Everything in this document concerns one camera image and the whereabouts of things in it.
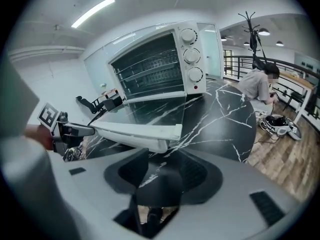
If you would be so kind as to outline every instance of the ceiling light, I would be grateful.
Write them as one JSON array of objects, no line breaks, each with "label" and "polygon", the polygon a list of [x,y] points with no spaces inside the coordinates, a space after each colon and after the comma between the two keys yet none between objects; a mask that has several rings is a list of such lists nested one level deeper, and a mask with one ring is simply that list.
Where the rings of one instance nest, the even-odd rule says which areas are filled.
[{"label": "ceiling light", "polygon": [[97,4],[92,9],[88,10],[84,15],[82,15],[75,23],[72,24],[72,28],[79,27],[85,20],[94,15],[97,11],[100,11],[102,8],[114,3],[115,0],[104,0],[103,2]]},{"label": "ceiling light", "polygon": [[134,37],[135,35],[136,35],[136,33],[129,34],[129,35],[127,35],[127,36],[125,36],[125,37],[123,37],[123,38],[121,38],[121,39],[113,42],[113,44],[116,45],[117,43],[120,43],[120,42],[122,42],[123,40],[126,40],[126,39],[128,39],[128,38]]},{"label": "ceiling light", "polygon": [[270,33],[269,33],[269,31],[268,31],[266,28],[261,28],[261,29],[259,30],[259,35],[261,35],[261,36],[269,36]]},{"label": "ceiling light", "polygon": [[283,42],[281,42],[281,41],[276,42],[276,44],[275,44],[275,45],[276,45],[276,46],[281,46],[281,47],[282,47],[282,46],[285,46],[285,45],[284,45],[284,43],[283,43]]},{"label": "ceiling light", "polygon": [[167,25],[164,25],[164,26],[156,26],[155,29],[156,29],[156,30],[162,29],[162,28],[164,28],[164,27],[166,27],[166,26],[167,26]]}]

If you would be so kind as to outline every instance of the black metal railing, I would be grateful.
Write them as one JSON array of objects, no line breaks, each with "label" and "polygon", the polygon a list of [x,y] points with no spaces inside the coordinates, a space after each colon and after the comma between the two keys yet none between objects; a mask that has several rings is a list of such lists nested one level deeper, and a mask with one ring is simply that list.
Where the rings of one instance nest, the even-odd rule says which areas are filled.
[{"label": "black metal railing", "polygon": [[[224,56],[224,58],[231,58],[231,61],[224,61],[224,75],[225,77],[231,77],[235,80],[240,80],[248,72],[252,70],[253,57],[252,56]],[[258,57],[260,60],[265,62],[265,58]],[[320,119],[320,74],[313,72],[312,70],[305,69],[299,65],[295,65],[286,61],[266,58],[266,61],[269,63],[275,63],[281,71],[286,71],[290,73],[298,74],[299,77],[308,81],[313,87],[313,98],[310,98],[309,103],[312,101],[314,104],[308,104],[308,108],[312,108],[308,113],[313,116],[315,119]],[[290,96],[288,92],[303,93],[303,87],[301,85],[285,79],[286,82],[291,82],[291,86],[278,82],[276,86],[273,86],[273,89],[277,92],[280,92],[283,97]]]}]

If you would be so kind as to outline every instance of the black marble table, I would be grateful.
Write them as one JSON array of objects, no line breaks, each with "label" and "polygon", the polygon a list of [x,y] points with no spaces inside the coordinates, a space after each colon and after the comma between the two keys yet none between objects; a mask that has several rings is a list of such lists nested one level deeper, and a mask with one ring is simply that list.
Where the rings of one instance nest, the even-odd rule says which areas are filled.
[{"label": "black marble table", "polygon": [[[183,118],[180,141],[172,143],[164,154],[149,154],[150,162],[157,156],[155,168],[161,165],[159,158],[167,159],[186,147],[239,162],[247,160],[256,137],[256,117],[251,103],[238,89],[222,81],[207,79],[206,93],[183,99],[155,101],[152,106],[139,102],[141,104],[134,109],[122,108],[124,123],[132,123],[133,118],[138,118],[136,124],[173,125],[181,124]],[[106,116],[114,122],[119,120],[112,112]],[[87,139],[85,157],[97,158],[130,149],[132,147],[94,135]]]}]

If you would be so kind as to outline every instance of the table leg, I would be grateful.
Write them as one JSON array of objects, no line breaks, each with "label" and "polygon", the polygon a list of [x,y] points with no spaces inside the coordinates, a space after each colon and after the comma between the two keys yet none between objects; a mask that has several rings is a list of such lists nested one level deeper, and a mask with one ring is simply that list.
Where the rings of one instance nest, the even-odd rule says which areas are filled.
[{"label": "table leg", "polygon": [[306,95],[305,95],[304,101],[303,101],[303,103],[302,103],[302,105],[301,105],[301,107],[300,107],[300,109],[299,109],[298,114],[296,115],[296,117],[295,117],[295,119],[294,119],[294,121],[293,121],[295,124],[297,124],[297,122],[299,121],[299,119],[300,119],[303,111],[305,110],[305,107],[307,106],[307,103],[308,103],[308,101],[309,101],[311,92],[312,92],[311,89],[306,88]]}]

